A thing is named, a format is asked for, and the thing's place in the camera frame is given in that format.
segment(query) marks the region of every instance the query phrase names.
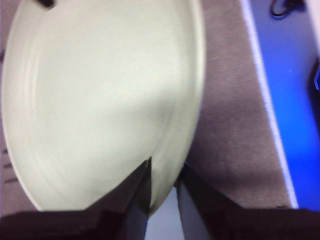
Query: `ceramic plate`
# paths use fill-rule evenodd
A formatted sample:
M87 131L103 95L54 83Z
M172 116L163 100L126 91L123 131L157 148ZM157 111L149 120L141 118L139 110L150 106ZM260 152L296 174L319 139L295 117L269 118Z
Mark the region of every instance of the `ceramic plate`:
M156 210L193 138L204 52L198 0L57 0L49 10L22 1L2 117L37 209L84 209L152 156Z

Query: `black object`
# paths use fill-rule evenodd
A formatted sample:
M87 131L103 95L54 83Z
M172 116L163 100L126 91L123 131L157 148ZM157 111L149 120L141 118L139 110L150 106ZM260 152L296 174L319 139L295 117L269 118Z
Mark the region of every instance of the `black object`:
M55 6L54 0L37 0L37 1L46 8L52 8Z
M185 240L319 240L320 213L244 209L185 164L176 184Z
M151 200L151 157L83 211L20 212L0 219L1 240L143 240Z
M4 62L5 53L6 53L6 49L3 49L3 50L0 52L0 64L2 64L2 63Z
M285 0L283 3L284 10L282 12L275 12L275 4L277 0L272 0L270 5L270 14L274 17L281 18L291 12L295 7L304 5L304 0Z

